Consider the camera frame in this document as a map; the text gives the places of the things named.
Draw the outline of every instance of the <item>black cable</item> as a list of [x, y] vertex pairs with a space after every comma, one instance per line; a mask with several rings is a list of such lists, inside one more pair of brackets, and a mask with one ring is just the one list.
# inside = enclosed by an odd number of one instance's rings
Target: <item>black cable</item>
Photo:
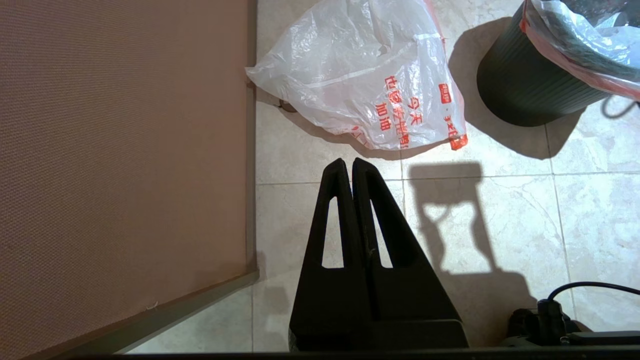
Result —
[[633, 288], [628, 288], [628, 287], [622, 286], [622, 285], [609, 284], [608, 282], [579, 281], [579, 282], [570, 282], [567, 285], [562, 285], [558, 289], [555, 289], [554, 291], [551, 291], [551, 294], [549, 294], [549, 298], [548, 299], [549, 300], [553, 300], [553, 298], [556, 297], [556, 295], [558, 295], [562, 291], [570, 289], [570, 288], [577, 288], [579, 286], [594, 286], [594, 287], [597, 287], [597, 288], [609, 288], [609, 289], [615, 289], [615, 290], [625, 291], [627, 293], [640, 295], [640, 290], [636, 290], [636, 289], [633, 289]]

